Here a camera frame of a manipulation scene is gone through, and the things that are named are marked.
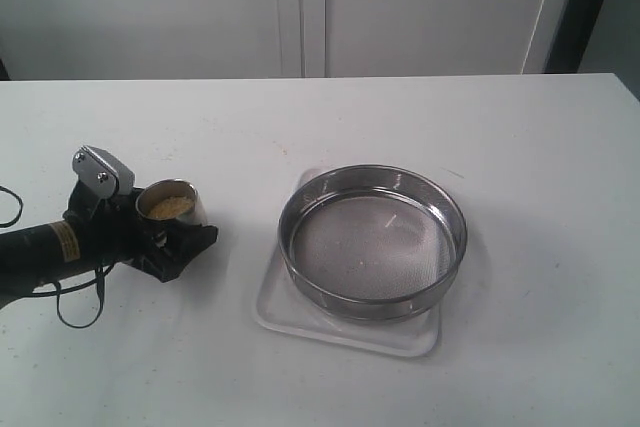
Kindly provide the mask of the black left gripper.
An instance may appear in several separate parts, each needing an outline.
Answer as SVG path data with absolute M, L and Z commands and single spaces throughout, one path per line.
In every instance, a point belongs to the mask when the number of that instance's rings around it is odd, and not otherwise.
M 70 255 L 65 268 L 92 270 L 124 262 L 166 283 L 216 243 L 219 229 L 213 225 L 175 225 L 154 234 L 136 208 L 142 193 L 135 187 L 129 194 L 100 199 L 78 181 L 63 214 L 67 230 L 75 235 L 65 250 Z

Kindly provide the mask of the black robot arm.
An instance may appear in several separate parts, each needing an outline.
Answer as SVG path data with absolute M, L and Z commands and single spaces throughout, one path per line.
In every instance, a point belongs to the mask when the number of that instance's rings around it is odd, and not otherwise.
M 58 222 L 1 235 L 1 297 L 35 297 L 46 284 L 124 263 L 166 283 L 217 240 L 218 228 L 139 212 L 135 188 L 98 199 L 78 183 Z

